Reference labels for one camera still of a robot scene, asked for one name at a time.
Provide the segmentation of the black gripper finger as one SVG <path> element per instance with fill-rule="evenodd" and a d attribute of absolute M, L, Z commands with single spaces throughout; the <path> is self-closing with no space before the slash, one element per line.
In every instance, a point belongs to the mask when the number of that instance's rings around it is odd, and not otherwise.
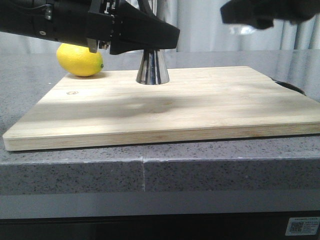
<path fill-rule="evenodd" d="M 150 7 L 148 0 L 138 0 L 137 2 L 138 2 L 138 9 L 140 12 L 143 13 L 144 16 L 151 19 L 157 19 L 157 16 L 153 13 L 153 10 Z"/>
<path fill-rule="evenodd" d="M 275 20 L 300 24 L 319 13 L 318 0 L 230 0 L 220 8 L 224 24 L 249 25 L 258 30 L 273 27 Z"/>
<path fill-rule="evenodd" d="M 146 17 L 139 8 L 127 1 L 116 1 L 114 26 L 109 53 L 122 53 L 156 47 L 161 50 L 175 49 L 180 30 L 159 19 Z"/>

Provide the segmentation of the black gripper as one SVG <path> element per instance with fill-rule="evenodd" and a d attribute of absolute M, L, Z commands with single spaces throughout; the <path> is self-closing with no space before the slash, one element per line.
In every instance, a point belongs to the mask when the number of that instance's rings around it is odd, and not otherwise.
<path fill-rule="evenodd" d="M 2 0 L 0 30 L 88 47 L 110 45 L 121 21 L 106 11 L 108 0 Z"/>

